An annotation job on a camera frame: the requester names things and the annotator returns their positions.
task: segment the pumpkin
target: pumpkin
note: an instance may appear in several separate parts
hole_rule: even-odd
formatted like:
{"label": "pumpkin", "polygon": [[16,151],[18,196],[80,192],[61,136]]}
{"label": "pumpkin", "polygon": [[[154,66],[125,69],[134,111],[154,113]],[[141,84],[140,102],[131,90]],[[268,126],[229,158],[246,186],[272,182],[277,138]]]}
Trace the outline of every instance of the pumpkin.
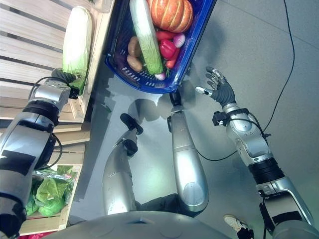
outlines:
{"label": "pumpkin", "polygon": [[193,8],[188,0],[148,0],[155,26],[171,32],[185,32],[193,21]]}

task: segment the sneaker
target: sneaker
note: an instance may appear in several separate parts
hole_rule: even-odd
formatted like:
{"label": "sneaker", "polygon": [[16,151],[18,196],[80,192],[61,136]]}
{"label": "sneaker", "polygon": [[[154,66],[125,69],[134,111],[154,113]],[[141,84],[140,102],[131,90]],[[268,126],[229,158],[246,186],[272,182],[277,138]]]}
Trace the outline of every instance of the sneaker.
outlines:
{"label": "sneaker", "polygon": [[237,218],[235,218],[233,215],[226,214],[224,216],[224,221],[229,226],[231,226],[236,232],[239,232],[241,228],[247,229],[247,225],[244,222],[241,222]]}

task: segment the blue plastic basket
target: blue plastic basket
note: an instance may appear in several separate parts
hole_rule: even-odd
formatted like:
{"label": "blue plastic basket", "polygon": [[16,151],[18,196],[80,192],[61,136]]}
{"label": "blue plastic basket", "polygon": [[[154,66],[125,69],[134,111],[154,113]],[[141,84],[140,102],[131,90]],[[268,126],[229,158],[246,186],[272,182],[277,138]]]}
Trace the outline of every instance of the blue plastic basket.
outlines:
{"label": "blue plastic basket", "polygon": [[174,68],[163,81],[157,80],[147,71],[135,72],[129,67],[128,44],[134,35],[130,1],[116,1],[107,34],[105,63],[121,80],[137,90],[158,94],[174,92],[192,61],[216,1],[190,0],[194,12],[193,23],[185,33],[186,41],[180,49]]}

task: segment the carrot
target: carrot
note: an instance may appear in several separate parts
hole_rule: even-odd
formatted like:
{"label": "carrot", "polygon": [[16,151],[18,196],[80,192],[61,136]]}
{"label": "carrot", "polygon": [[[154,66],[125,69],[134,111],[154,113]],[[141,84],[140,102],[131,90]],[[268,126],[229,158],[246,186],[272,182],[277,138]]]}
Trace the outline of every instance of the carrot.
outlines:
{"label": "carrot", "polygon": [[158,41],[162,40],[171,40],[176,35],[176,33],[169,32],[169,31],[157,31],[156,32],[156,38]]}
{"label": "carrot", "polygon": [[176,60],[178,58],[179,50],[180,50],[180,48],[177,48],[175,53],[174,53],[174,55],[173,55],[173,57],[169,61],[166,62],[166,67],[167,68],[172,69],[174,67],[175,62],[176,62]]}

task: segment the wire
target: wire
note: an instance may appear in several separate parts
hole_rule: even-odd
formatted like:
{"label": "wire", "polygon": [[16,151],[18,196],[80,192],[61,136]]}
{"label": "wire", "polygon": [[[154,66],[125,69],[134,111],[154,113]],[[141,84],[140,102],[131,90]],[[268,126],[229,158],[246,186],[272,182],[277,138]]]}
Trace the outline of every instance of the wire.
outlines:
{"label": "wire", "polygon": [[202,156],[204,159],[208,160],[208,161],[221,161],[221,160],[224,160],[228,157],[230,157],[231,155],[235,154],[237,151],[235,152],[232,152],[231,154],[229,154],[228,156],[224,157],[224,158],[220,158],[220,159],[209,159],[209,158],[206,158],[204,155],[202,155],[198,150],[197,150],[197,153]]}
{"label": "wire", "polygon": [[264,234],[263,234],[263,239],[266,239],[266,225],[264,225]]}
{"label": "wire", "polygon": [[63,78],[56,77],[56,76],[46,76],[46,77],[42,77],[41,79],[39,79],[38,81],[36,81],[36,82],[33,84],[32,88],[31,88],[31,90],[30,90],[29,96],[28,96],[28,100],[31,98],[32,92],[34,91],[34,88],[36,87],[36,85],[39,84],[40,81],[43,81],[43,80],[45,80],[45,79],[57,79],[57,80],[59,80],[59,81],[64,82],[68,87],[70,87],[69,83],[68,83],[66,80],[64,80]]}
{"label": "wire", "polygon": [[60,158],[61,158],[61,156],[62,156],[62,150],[63,150],[63,148],[62,148],[61,141],[59,140],[59,138],[58,138],[54,133],[52,133],[52,135],[53,135],[53,137],[55,137],[56,141],[58,142],[58,144],[59,144],[59,146],[60,146],[59,156],[58,156],[58,158],[57,158],[51,165],[46,166],[46,167],[43,167],[43,168],[40,168],[39,170],[51,168],[53,165],[55,165],[55,164],[60,160]]}
{"label": "wire", "polygon": [[[255,117],[253,114],[251,114],[251,115],[252,115],[252,117],[255,119],[256,122],[253,122],[253,121],[248,120],[248,119],[230,119],[229,121],[241,120],[241,121],[246,121],[246,122],[249,122],[249,123],[254,124],[254,125],[259,129],[259,131],[260,131],[262,137],[265,139],[265,141],[266,141],[266,143],[267,143],[266,136],[264,135],[264,132],[263,132],[263,130],[261,129],[258,120],[256,119],[256,117]],[[235,154],[235,153],[237,152],[237,151],[234,151],[234,152],[232,152],[231,154],[227,155],[226,157],[223,157],[223,158],[220,158],[220,159],[209,159],[209,158],[205,157],[204,155],[202,155],[202,154],[198,151],[198,149],[196,149],[196,151],[197,151],[197,153],[198,153],[200,156],[202,156],[204,159],[206,159],[206,160],[208,160],[208,161],[215,161],[215,162],[216,162],[216,161],[224,160],[224,159],[226,159],[226,158],[229,158],[230,156],[232,156],[233,154]]]}
{"label": "wire", "polygon": [[[280,98],[281,98],[281,95],[283,94],[284,89],[286,88],[287,83],[288,83],[289,80],[290,80],[291,74],[292,74],[293,69],[294,69],[294,66],[295,66],[295,46],[294,46],[294,41],[293,41],[293,37],[292,37],[292,34],[291,34],[291,30],[290,30],[289,16],[288,16],[288,11],[287,11],[286,0],[284,0],[284,5],[285,5],[285,11],[286,11],[286,17],[287,17],[287,25],[288,25],[289,37],[290,37],[291,45],[292,45],[292,48],[293,48],[293,63],[292,63],[291,70],[290,70],[290,73],[289,73],[289,75],[288,75],[288,78],[287,78],[287,80],[286,80],[286,82],[285,82],[285,84],[284,84],[282,90],[280,91],[280,94],[279,94],[277,100],[276,100],[275,107],[274,107],[274,109],[273,109],[273,112],[272,112],[272,114],[271,114],[271,117],[270,117],[270,119],[269,119],[269,121],[268,121],[266,127],[265,127],[263,130],[261,130],[261,132],[262,132],[263,137],[264,137],[265,140],[266,140],[266,137],[265,137],[265,135],[264,135],[264,131],[268,128],[268,126],[270,125],[270,122],[272,121],[272,119],[273,119],[273,117],[274,117],[275,111],[276,111],[276,109],[277,109],[278,102],[279,102],[279,100],[280,100]],[[250,115],[254,118],[254,120],[256,121],[256,123],[257,123],[258,125],[260,125],[259,122],[258,122],[258,120],[257,120],[257,118],[256,118],[252,113],[250,113]],[[206,160],[209,160],[209,161],[221,161],[221,160],[224,160],[224,159],[226,159],[226,158],[229,158],[230,156],[232,156],[233,154],[235,154],[237,151],[234,151],[234,152],[232,152],[231,154],[229,154],[228,156],[223,157],[223,158],[221,158],[221,159],[216,159],[216,160],[209,159],[209,158],[203,156],[199,151],[197,151],[197,152],[199,153],[200,156],[202,156],[202,157],[205,158]]]}
{"label": "wire", "polygon": [[268,128],[268,126],[269,126],[271,120],[272,120],[273,117],[274,117],[274,114],[275,114],[275,111],[276,111],[276,108],[277,108],[279,99],[280,99],[281,95],[283,94],[283,91],[284,91],[284,89],[285,89],[285,87],[286,87],[286,85],[287,85],[287,83],[288,83],[288,81],[289,81],[289,79],[290,79],[290,76],[291,76],[291,74],[292,74],[292,72],[293,72],[293,69],[294,69],[294,66],[295,66],[295,46],[294,46],[293,37],[292,37],[292,35],[291,35],[291,31],[290,31],[290,24],[289,24],[289,17],[288,17],[288,11],[287,11],[286,0],[284,0],[284,4],[285,4],[286,16],[287,16],[287,25],[288,25],[288,31],[289,31],[290,41],[291,41],[291,45],[292,45],[292,47],[293,47],[293,64],[292,64],[292,66],[291,66],[291,70],[290,70],[289,76],[288,76],[288,78],[287,78],[287,80],[286,80],[286,82],[285,82],[285,84],[284,84],[284,86],[283,86],[283,88],[282,88],[282,90],[281,90],[281,92],[280,92],[278,98],[277,98],[277,101],[276,101],[276,104],[275,104],[273,113],[271,114],[271,117],[270,117],[270,119],[269,119],[269,121],[268,121],[266,127],[264,128],[264,131]]}

